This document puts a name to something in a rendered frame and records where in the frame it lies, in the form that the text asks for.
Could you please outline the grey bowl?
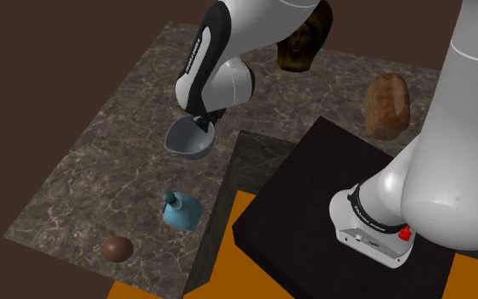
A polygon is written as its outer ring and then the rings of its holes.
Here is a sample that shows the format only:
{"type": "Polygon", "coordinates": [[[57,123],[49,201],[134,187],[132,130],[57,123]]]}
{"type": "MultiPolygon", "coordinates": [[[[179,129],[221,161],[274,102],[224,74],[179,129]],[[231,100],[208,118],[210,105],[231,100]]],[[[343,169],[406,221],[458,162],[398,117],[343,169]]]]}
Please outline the grey bowl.
{"type": "Polygon", "coordinates": [[[204,131],[191,116],[183,116],[169,127],[164,147],[182,158],[199,160],[211,152],[215,138],[216,130],[212,123],[209,123],[207,131],[204,131]]]}

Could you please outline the blue soap dispenser bottle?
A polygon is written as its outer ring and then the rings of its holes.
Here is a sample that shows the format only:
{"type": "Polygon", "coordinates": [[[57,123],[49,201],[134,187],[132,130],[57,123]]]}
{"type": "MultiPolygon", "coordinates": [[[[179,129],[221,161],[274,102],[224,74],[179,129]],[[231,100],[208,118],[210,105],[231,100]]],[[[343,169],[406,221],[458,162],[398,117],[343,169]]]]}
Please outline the blue soap dispenser bottle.
{"type": "Polygon", "coordinates": [[[196,198],[170,190],[162,195],[163,220],[174,228],[193,231],[198,227],[203,207],[196,198]]]}

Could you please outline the dark bust figure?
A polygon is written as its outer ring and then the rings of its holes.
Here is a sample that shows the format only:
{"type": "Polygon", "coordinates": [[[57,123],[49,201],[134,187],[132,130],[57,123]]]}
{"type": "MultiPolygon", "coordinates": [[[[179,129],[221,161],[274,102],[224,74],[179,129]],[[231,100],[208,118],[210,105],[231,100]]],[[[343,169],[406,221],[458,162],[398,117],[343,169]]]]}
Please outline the dark bust figure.
{"type": "Polygon", "coordinates": [[[333,21],[332,8],[327,0],[321,0],[297,30],[277,43],[280,69],[289,72],[309,71],[329,35],[333,21]]]}

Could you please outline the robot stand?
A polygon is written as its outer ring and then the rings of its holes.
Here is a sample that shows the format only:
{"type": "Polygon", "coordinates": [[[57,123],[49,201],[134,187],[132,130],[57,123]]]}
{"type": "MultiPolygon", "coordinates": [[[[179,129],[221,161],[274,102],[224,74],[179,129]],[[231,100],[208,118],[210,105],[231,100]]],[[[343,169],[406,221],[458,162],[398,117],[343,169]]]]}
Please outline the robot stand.
{"type": "Polygon", "coordinates": [[[417,235],[392,269],[336,239],[331,198],[391,159],[319,117],[233,224],[235,244],[295,299],[442,299],[453,250],[417,235]]]}

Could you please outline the brown egg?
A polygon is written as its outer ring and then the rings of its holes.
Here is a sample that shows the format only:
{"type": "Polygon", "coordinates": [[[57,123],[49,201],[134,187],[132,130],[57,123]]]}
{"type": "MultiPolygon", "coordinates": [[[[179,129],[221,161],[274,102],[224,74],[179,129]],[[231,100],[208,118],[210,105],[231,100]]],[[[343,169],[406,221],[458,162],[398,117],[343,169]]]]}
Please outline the brown egg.
{"type": "Polygon", "coordinates": [[[102,245],[102,255],[110,262],[125,262],[133,252],[132,242],[125,237],[110,237],[102,245]]]}

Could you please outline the brown bread loaf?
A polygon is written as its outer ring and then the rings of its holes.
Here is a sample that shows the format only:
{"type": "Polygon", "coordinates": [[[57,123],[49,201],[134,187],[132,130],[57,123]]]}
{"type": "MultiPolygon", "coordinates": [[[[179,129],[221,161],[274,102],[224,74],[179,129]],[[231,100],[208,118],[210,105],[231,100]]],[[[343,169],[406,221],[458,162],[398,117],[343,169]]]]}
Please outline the brown bread loaf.
{"type": "Polygon", "coordinates": [[[391,141],[410,123],[410,98],[403,77],[385,73],[375,77],[366,92],[366,134],[370,138],[391,141]]]}

